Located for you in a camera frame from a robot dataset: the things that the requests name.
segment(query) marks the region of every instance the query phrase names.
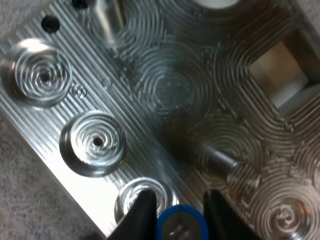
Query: recessed circle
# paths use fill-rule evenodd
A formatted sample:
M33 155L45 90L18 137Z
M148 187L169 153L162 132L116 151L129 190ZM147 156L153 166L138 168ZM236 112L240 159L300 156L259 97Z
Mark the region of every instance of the recessed circle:
M236 5L240 0L193 0L195 3L209 9L225 9Z
M56 16L47 15L41 21L41 27L49 34L54 34L60 29L60 21Z
M72 78L65 54L42 39L19 42L1 62L1 83L23 105L47 108L58 104L68 94Z
M127 134L110 115L100 111L83 113L62 130L60 153L65 163L85 177L111 173L127 153Z
M165 209L179 204L176 193L166 184L149 177L140 177L129 182L120 191L114 207L117 222L129 212L139 193L143 190L151 190L155 193L158 216Z
M88 8L88 3L86 0L72 0L72 5L76 9L86 9Z

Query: shiny metal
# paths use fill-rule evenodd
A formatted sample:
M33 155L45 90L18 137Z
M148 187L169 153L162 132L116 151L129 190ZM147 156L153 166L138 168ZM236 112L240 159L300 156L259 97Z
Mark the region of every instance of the shiny metal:
M90 111L62 130L60 153L65 163L85 177L103 177L119 166L128 149L127 135L110 115Z
M169 216L162 227L163 240L201 240L202 234L199 222L187 212Z
M218 188L265 239L317 240L320 41L294 1L243 0L223 9L193 0L122 3L125 24L116 44L106 42L92 8L76 9L70 0L55 1L4 39L1 118L105 236L117 226L119 193L151 178L174 192L176 202L200 211L204 192ZM57 33L41 28L45 15L59 19ZM20 53L26 49L20 43L30 38L37 44ZM280 42L310 82L285 109L271 102L250 71ZM50 50L32 54L43 46ZM58 88L45 85L50 74L42 70L58 73ZM11 84L16 81L28 84ZM47 92L48 101L42 98ZM65 135L72 136L69 143ZM106 151L112 161L95 151L106 136L121 140ZM91 157L104 168L97 170ZM139 182L134 189L145 186ZM131 193L127 199L134 199ZM120 206L123 216L128 205Z
M236 5L241 0L193 0L195 3L210 9L225 9Z
M179 204L176 193L166 184L149 177L140 177L129 182L120 191L114 206L114 215L117 222L128 213L139 193L143 190L152 190L155 193L158 216L167 208Z
M61 50L29 38L13 46L1 62L1 82L21 104L52 107L69 92L72 68Z
M121 0L87 0L87 2L103 29L106 41L111 45L117 44L117 34L126 23Z

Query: small black hole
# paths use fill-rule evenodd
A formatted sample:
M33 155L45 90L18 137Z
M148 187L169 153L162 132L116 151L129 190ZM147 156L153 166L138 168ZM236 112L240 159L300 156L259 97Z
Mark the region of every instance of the small black hole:
M100 137L95 137L93 139L93 144L99 147L104 144L104 141Z
M87 0L72 0L72 5L76 9L86 9L86 8L88 8Z
M60 21L55 16L47 15L42 19L41 27L49 34L54 34L60 29Z
M47 83L50 80L50 74L47 72L44 72L40 75L40 78L43 83Z

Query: gray carpet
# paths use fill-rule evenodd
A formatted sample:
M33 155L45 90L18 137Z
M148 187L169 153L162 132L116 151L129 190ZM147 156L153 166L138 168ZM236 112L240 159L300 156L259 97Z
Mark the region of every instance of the gray carpet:
M320 33L320 1L298 1ZM0 37L47 2L0 0ZM94 230L44 164L0 122L0 240L77 240Z

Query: rectangular opening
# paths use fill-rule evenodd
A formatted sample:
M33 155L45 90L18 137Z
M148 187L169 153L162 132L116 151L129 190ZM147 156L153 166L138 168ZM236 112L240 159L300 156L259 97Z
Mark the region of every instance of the rectangular opening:
M300 31L268 50L249 70L283 115L293 114L320 92L320 60Z

